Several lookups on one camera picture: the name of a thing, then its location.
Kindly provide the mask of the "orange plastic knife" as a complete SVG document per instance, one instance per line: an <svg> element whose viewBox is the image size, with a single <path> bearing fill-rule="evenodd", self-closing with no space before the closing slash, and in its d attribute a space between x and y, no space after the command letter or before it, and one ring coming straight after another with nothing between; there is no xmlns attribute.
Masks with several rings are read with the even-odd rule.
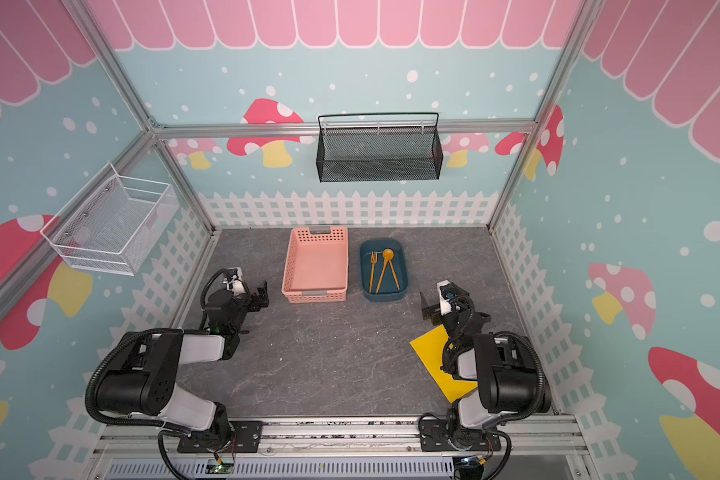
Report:
<svg viewBox="0 0 720 480"><path fill-rule="evenodd" d="M397 272L396 272L395 264L394 264L394 261L393 261L393 260L394 260L394 259L388 259L388 260L387 260L387 265L388 265L388 266L387 266L387 269L391 272L392 278L393 278L394 283L395 283L395 287L396 287L396 289L399 291L399 290L400 290L400 283L399 283L399 278L398 278L398 276L397 276Z"/></svg>

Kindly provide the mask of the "orange plastic fork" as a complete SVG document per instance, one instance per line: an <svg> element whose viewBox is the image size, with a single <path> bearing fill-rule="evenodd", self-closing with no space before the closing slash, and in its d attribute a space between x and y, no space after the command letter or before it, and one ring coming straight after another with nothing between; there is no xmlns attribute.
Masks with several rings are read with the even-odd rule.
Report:
<svg viewBox="0 0 720 480"><path fill-rule="evenodd" d="M374 291L375 269L376 269L377 263L378 263L378 252L372 251L370 253L370 274L369 274L369 288L368 288L369 293L373 293L373 291Z"/></svg>

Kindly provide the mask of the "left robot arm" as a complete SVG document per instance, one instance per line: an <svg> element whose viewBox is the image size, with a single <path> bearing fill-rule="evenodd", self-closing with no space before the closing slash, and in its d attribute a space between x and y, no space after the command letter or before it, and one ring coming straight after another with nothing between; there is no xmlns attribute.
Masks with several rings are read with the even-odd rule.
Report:
<svg viewBox="0 0 720 480"><path fill-rule="evenodd" d="M201 291L197 329L152 328L124 334L101 360L85 391L85 408L106 425L150 426L196 449L222 451L239 438L226 407L178 386L183 365L233 357L248 314L269 306L268 283L252 289L239 267L214 273Z"/></svg>

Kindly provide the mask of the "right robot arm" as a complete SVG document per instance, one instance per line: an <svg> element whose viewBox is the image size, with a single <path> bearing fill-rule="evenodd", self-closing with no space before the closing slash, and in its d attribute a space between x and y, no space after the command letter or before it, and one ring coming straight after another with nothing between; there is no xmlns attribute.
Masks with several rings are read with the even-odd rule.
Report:
<svg viewBox="0 0 720 480"><path fill-rule="evenodd" d="M470 294L445 281L438 285L439 304L424 304L422 316L445 328L440 371L476 388L451 403L446 417L424 414L418 420L421 449L495 451L498 428L508 422L546 413L552 394L542 362L530 339L511 331L487 332L491 321Z"/></svg>

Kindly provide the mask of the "orange plastic spoon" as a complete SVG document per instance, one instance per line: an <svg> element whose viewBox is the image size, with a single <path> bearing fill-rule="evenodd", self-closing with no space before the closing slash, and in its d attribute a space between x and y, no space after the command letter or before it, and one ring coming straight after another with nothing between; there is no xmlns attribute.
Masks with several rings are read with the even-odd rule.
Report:
<svg viewBox="0 0 720 480"><path fill-rule="evenodd" d="M383 251L382 251L382 257L383 257L383 265L382 265L381 274L380 274L380 276L379 276L379 280L378 280L378 282L377 282L377 286L376 286L376 290L375 290L375 293L376 293L376 294L378 294L378 293L380 292L381 286L382 286L382 284L383 284L384 277L385 277L385 274L386 274L387 267L389 266L389 264L391 263L392 259L394 258L394 252L393 252L393 250L392 250L392 249L389 249L389 248L383 250Z"/></svg>

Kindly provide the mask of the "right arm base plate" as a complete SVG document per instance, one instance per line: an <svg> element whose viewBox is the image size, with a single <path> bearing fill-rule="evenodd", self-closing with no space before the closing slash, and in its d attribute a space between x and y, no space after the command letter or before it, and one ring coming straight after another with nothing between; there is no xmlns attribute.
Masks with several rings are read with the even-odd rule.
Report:
<svg viewBox="0 0 720 480"><path fill-rule="evenodd" d="M424 452L495 452L502 446L497 435L467 429L456 420L441 419L424 413L418 417L417 431Z"/></svg>

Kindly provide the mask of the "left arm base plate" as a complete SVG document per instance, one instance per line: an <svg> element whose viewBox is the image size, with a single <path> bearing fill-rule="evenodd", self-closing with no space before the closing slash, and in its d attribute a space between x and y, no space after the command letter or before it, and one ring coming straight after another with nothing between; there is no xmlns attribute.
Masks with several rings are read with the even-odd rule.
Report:
<svg viewBox="0 0 720 480"><path fill-rule="evenodd" d="M190 453L256 453L262 439L264 423L253 420L235 420L226 427L214 425L206 431L194 431L188 438L179 440L177 451Z"/></svg>

